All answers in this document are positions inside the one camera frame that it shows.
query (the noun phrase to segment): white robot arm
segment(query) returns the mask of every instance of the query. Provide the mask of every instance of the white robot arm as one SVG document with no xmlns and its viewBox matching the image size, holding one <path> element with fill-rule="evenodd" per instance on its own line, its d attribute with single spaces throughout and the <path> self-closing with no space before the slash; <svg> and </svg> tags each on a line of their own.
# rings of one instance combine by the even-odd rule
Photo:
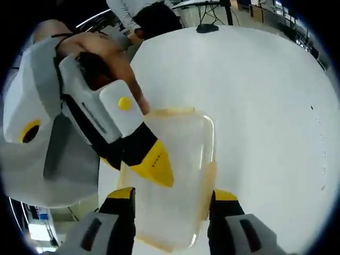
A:
<svg viewBox="0 0 340 255">
<path fill-rule="evenodd" d="M 84 70 L 80 56 L 69 55 L 59 61 L 58 42 L 46 38 L 24 52 L 17 76 L 4 96 L 5 140 L 30 142 L 62 113 L 114 168 L 120 169 L 123 161 L 142 177 L 172 186 L 166 149 L 144 124 L 127 84 L 117 80 L 91 90 L 84 77 L 84 72 L 91 70 Z"/>
</svg>

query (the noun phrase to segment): yellow circle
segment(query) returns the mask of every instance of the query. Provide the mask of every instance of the yellow circle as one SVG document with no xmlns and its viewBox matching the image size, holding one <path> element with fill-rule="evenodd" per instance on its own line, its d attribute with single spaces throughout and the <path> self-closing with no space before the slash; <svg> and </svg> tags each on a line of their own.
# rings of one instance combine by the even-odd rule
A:
<svg viewBox="0 0 340 255">
<path fill-rule="evenodd" d="M 23 143 L 23 139 L 25 137 L 25 135 L 28 133 L 28 131 L 30 131 L 31 128 L 33 128 L 34 126 L 40 126 L 41 124 L 41 121 L 40 120 L 34 120 L 34 121 L 31 121 L 30 123 L 28 123 L 22 130 L 22 132 L 20 133 L 20 136 L 19 136 L 19 141 L 21 143 Z"/>
<path fill-rule="evenodd" d="M 118 107 L 122 111 L 129 111 L 132 109 L 132 101 L 128 97 L 121 97 L 118 102 Z"/>
</svg>

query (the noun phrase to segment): white robot casing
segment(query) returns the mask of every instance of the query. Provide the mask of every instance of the white robot casing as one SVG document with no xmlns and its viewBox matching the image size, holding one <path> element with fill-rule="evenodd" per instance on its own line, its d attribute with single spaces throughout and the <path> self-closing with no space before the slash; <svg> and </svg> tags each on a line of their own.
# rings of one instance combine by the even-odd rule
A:
<svg viewBox="0 0 340 255">
<path fill-rule="evenodd" d="M 4 96 L 5 140 L 23 143 L 31 128 L 38 126 L 38 130 L 42 130 L 62 112 L 70 118 L 87 143 L 90 143 L 63 101 L 62 95 L 69 95 L 74 99 L 107 143 L 133 133 L 143 122 L 143 118 L 127 84 L 117 80 L 92 91 L 73 55 L 63 59 L 57 68 L 55 47 L 58 42 L 56 38 L 47 38 L 24 52 L 20 69 Z M 132 102 L 129 111 L 119 108 L 118 102 L 122 97 Z"/>
</svg>

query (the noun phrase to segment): black stand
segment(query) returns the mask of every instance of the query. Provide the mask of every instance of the black stand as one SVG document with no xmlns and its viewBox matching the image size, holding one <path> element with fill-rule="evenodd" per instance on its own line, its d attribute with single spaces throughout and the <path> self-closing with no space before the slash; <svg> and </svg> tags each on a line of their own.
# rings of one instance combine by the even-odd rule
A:
<svg viewBox="0 0 340 255">
<path fill-rule="evenodd" d="M 230 9 L 230 7 L 232 6 L 232 4 L 230 3 L 230 0 L 219 0 L 219 3 L 220 3 L 221 6 L 223 6 L 225 8 L 225 12 L 227 14 L 228 25 L 232 26 L 233 25 L 233 17 L 232 17 L 232 11 Z"/>
<path fill-rule="evenodd" d="M 210 10 L 208 11 L 207 11 L 208 5 L 204 3 L 204 6 L 205 6 L 205 11 L 204 11 L 203 16 L 201 16 L 201 5 L 197 5 L 198 15 L 200 17 L 200 24 L 197 26 L 196 32 L 197 33 L 209 33 L 209 32 L 218 31 L 218 26 L 215 25 L 215 22 L 219 21 L 221 24 L 224 24 L 222 20 L 220 20 L 215 13 L 215 9 L 217 8 L 218 5 L 216 6 L 209 5 Z M 210 16 L 215 19 L 212 24 L 202 24 L 202 21 L 205 15 Z"/>
</svg>

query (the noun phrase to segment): person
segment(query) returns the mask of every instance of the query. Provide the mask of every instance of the person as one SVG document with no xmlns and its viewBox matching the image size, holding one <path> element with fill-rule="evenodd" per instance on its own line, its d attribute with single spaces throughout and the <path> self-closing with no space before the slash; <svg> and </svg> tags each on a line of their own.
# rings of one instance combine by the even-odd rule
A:
<svg viewBox="0 0 340 255">
<path fill-rule="evenodd" d="M 123 25 L 140 39 L 150 39 L 182 28 L 170 0 L 106 0 Z"/>
<path fill-rule="evenodd" d="M 61 21 L 47 20 L 42 22 L 34 33 L 34 42 L 43 40 L 50 36 L 72 34 L 72 31 Z M 149 112 L 149 105 L 143 96 L 129 61 L 123 55 L 120 46 L 103 33 L 82 32 L 70 37 L 59 36 L 60 45 L 58 53 L 65 57 L 73 54 L 77 57 L 81 52 L 89 52 L 99 56 L 108 66 L 110 78 L 100 77 L 95 86 L 101 87 L 114 80 L 124 80 L 129 86 L 133 96 L 143 114 Z"/>
</svg>

